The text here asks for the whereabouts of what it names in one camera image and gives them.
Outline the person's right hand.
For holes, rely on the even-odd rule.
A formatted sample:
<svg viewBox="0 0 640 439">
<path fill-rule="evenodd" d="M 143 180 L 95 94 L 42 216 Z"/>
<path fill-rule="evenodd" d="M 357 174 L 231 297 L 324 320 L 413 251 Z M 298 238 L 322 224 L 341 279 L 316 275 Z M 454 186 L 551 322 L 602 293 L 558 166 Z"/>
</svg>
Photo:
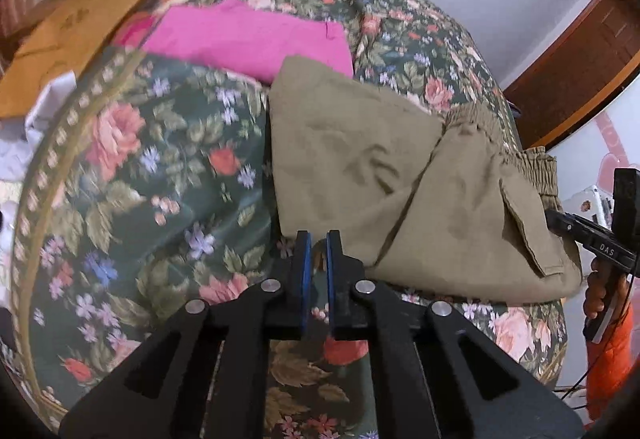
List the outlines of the person's right hand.
<svg viewBox="0 0 640 439">
<path fill-rule="evenodd" d="M 606 295 L 606 284 L 608 278 L 613 272 L 611 263 L 603 259 L 593 259 L 591 263 L 591 273 L 587 279 L 587 290 L 585 293 L 585 301 L 582 305 L 585 316 L 589 320 L 593 320 L 604 311 L 604 297 Z M 629 283 L 627 277 L 620 277 L 617 282 L 617 305 L 613 312 L 613 319 L 618 320 L 627 311 Z"/>
</svg>

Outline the orange sleeve forearm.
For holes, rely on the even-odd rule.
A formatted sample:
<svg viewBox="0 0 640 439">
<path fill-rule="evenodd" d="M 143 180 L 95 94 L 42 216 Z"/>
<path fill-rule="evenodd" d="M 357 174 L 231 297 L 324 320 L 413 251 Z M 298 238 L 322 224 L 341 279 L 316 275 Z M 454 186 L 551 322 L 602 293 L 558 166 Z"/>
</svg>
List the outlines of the orange sleeve forearm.
<svg viewBox="0 0 640 439">
<path fill-rule="evenodd" d="M 626 303 L 612 332 L 599 344 L 587 344 L 587 358 L 591 367 L 587 375 L 587 412 L 595 422 L 622 388 L 639 361 L 631 353 L 631 333 L 634 329 L 634 309 Z"/>
</svg>

